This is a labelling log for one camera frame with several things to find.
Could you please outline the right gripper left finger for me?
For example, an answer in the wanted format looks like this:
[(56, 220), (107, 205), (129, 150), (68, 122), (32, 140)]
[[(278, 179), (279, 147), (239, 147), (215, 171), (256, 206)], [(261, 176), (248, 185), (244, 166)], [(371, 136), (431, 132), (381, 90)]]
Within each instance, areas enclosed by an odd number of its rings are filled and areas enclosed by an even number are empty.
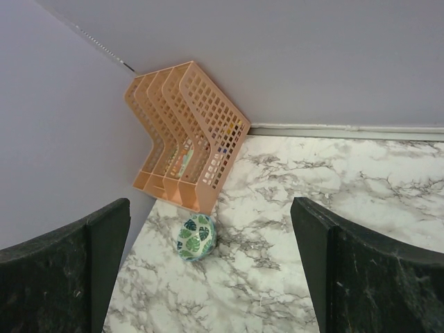
[(120, 198), (1, 250), (1, 331), (102, 332), (130, 220)]

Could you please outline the green leaf pattern bowl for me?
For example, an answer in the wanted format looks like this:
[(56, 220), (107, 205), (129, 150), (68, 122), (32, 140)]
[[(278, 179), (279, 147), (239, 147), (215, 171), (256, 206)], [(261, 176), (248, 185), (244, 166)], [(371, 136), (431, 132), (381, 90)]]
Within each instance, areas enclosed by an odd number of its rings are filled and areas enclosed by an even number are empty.
[(205, 214), (195, 214), (182, 225), (176, 242), (179, 256), (193, 262), (209, 255), (216, 247), (216, 226)]

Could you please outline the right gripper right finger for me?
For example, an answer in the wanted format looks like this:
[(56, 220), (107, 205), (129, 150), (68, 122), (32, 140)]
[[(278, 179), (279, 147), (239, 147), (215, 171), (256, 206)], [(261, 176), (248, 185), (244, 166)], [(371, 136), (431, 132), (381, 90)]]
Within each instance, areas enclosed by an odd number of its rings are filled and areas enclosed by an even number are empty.
[(443, 254), (296, 197), (291, 220), (321, 332), (442, 332)]

